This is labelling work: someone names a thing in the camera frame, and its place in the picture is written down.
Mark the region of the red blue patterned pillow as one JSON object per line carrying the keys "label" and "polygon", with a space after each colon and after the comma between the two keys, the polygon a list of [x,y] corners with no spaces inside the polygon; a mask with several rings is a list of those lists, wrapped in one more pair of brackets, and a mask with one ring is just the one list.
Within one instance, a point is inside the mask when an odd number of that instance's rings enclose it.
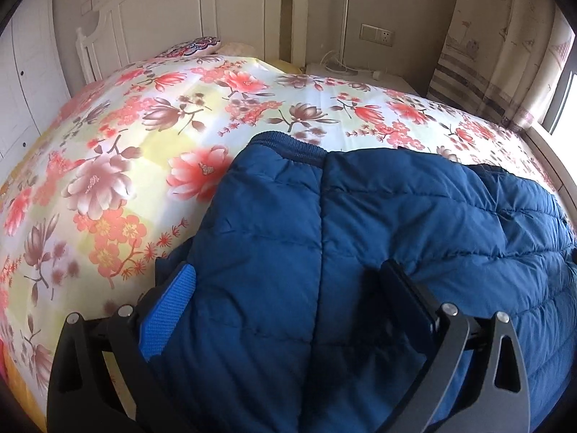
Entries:
{"label": "red blue patterned pillow", "polygon": [[221,39],[202,36],[178,43],[157,55],[157,58],[199,58],[215,54],[221,46]]}

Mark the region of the white bedside table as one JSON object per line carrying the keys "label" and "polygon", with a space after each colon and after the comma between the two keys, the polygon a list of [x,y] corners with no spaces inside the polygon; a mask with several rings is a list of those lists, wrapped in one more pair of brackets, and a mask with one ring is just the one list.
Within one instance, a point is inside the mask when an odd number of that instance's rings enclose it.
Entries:
{"label": "white bedside table", "polygon": [[314,76],[321,77],[332,77],[336,79],[345,80],[347,82],[364,83],[372,86],[392,89],[402,93],[407,93],[411,95],[416,95],[418,92],[402,77],[382,73],[378,71],[373,73],[372,71],[359,71],[357,74],[351,73],[335,73],[334,71],[328,70],[325,66],[320,64],[309,64],[306,66],[306,73]]}

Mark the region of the white wardrobe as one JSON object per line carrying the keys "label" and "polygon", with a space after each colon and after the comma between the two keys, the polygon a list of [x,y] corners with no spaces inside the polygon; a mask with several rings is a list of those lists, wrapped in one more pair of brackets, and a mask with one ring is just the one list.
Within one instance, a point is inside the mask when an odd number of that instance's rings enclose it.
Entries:
{"label": "white wardrobe", "polygon": [[1,177],[6,178],[70,100],[53,0],[22,0],[1,34]]}

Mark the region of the floral bed sheet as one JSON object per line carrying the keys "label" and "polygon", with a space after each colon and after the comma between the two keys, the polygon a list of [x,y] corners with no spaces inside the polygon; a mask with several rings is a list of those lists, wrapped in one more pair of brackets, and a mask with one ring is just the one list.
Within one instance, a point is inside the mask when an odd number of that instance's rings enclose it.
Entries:
{"label": "floral bed sheet", "polygon": [[46,415],[63,318],[109,315],[201,223],[234,156],[276,130],[326,150],[402,148],[488,163],[555,192],[525,140],[417,95],[284,73],[255,58],[151,59],[67,102],[1,190],[1,355]]}

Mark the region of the pale pink pillow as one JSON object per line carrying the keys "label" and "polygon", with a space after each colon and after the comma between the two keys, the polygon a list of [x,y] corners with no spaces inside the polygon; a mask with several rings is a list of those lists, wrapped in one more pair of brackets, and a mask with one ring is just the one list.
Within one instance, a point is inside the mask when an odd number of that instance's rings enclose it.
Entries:
{"label": "pale pink pillow", "polygon": [[226,57],[261,58],[260,52],[255,47],[242,42],[223,43],[216,51],[216,54]]}

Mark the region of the wall power socket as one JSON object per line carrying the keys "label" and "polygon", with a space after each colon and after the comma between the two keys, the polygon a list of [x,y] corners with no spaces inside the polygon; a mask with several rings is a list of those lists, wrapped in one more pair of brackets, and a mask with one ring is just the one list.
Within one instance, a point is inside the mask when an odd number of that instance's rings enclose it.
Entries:
{"label": "wall power socket", "polygon": [[394,44],[395,32],[382,27],[371,26],[363,23],[360,28],[359,38],[366,42],[392,47]]}

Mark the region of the dark window frame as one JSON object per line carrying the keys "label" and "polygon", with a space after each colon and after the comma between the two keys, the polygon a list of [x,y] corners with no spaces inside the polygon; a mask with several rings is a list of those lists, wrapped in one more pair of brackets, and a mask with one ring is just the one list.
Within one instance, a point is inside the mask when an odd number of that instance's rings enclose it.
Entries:
{"label": "dark window frame", "polygon": [[548,133],[552,134],[559,123],[567,120],[569,114],[573,113],[574,110],[576,110],[576,71],[569,70],[559,81],[559,86],[556,88],[542,126]]}

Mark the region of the white wooden headboard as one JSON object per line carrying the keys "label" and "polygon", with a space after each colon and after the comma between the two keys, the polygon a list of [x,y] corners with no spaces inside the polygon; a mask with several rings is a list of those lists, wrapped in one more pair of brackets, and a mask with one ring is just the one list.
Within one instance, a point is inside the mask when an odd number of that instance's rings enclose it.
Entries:
{"label": "white wooden headboard", "polygon": [[309,0],[101,0],[95,30],[76,32],[83,76],[92,83],[180,42],[216,36],[252,46],[265,62],[306,64]]}

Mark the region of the patterned beige curtain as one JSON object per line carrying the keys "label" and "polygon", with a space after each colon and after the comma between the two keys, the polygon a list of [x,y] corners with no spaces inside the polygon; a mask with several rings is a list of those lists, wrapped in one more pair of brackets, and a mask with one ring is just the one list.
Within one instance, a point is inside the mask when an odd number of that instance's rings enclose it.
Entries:
{"label": "patterned beige curtain", "polygon": [[574,39],[555,0],[457,0],[428,99],[526,130],[544,120]]}

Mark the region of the yellow mattress cover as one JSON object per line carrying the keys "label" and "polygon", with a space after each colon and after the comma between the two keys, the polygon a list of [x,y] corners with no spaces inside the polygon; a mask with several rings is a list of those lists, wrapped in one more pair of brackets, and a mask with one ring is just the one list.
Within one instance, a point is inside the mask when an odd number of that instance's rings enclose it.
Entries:
{"label": "yellow mattress cover", "polygon": [[45,415],[40,410],[35,397],[32,395],[26,382],[19,374],[15,363],[12,361],[5,348],[2,349],[1,355],[1,374],[3,379],[7,382],[10,392],[14,395],[26,415],[33,421],[41,432],[46,432]]}

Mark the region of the blue quilted down jacket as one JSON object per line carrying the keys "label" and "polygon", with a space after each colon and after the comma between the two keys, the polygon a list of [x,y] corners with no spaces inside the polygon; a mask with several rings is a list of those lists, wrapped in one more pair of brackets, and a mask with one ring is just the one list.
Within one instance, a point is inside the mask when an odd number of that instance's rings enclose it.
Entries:
{"label": "blue quilted down jacket", "polygon": [[576,240],[556,198],[486,164],[332,152],[279,132],[237,155],[193,237],[158,261],[197,284],[151,358],[170,432],[372,432],[423,365],[379,268],[440,302],[511,316],[530,424],[575,374]]}

